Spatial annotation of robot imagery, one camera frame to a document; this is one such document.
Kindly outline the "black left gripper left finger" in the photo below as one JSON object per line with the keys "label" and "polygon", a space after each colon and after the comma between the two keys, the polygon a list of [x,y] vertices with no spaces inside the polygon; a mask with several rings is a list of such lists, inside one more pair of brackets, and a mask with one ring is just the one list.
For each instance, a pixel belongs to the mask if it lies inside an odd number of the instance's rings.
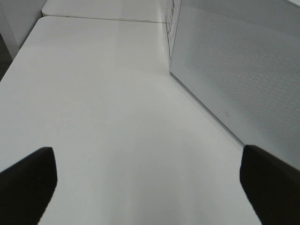
{"label": "black left gripper left finger", "polygon": [[54,151],[42,147],[0,173],[0,223],[37,225],[58,182]]}

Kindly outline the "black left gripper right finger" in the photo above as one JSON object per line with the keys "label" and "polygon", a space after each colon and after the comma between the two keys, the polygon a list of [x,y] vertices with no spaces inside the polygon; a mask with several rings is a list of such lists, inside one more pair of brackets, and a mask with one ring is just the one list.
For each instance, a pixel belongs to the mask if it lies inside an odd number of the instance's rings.
{"label": "black left gripper right finger", "polygon": [[299,170],[255,145],[245,145],[240,183],[261,224],[300,223]]}

